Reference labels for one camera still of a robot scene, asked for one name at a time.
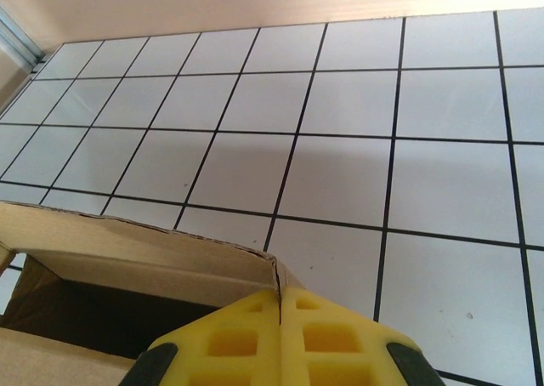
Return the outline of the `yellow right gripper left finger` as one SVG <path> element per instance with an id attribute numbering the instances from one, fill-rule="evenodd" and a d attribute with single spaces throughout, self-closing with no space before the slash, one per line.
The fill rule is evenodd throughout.
<path id="1" fill-rule="evenodd" d="M 129 370 L 129 386 L 279 386 L 280 308 L 256 292 L 160 336 Z"/>

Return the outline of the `brown cardboard box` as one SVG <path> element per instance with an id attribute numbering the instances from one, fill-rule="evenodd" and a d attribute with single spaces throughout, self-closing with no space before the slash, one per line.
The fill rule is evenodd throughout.
<path id="1" fill-rule="evenodd" d="M 118 386 L 134 359 L 205 307 L 298 280 L 274 256 L 113 217 L 0 202 L 0 386 Z"/>

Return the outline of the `aluminium corner post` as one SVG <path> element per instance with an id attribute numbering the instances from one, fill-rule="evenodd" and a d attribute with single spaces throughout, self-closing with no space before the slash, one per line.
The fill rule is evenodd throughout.
<path id="1" fill-rule="evenodd" d="M 26 71 L 33 71 L 45 53 L 0 6 L 0 49 Z"/>

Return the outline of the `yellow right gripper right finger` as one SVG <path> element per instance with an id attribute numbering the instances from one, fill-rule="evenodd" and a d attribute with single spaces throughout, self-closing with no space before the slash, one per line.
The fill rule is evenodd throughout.
<path id="1" fill-rule="evenodd" d="M 281 386 L 445 386 L 401 332 L 302 288 L 280 304 Z"/>

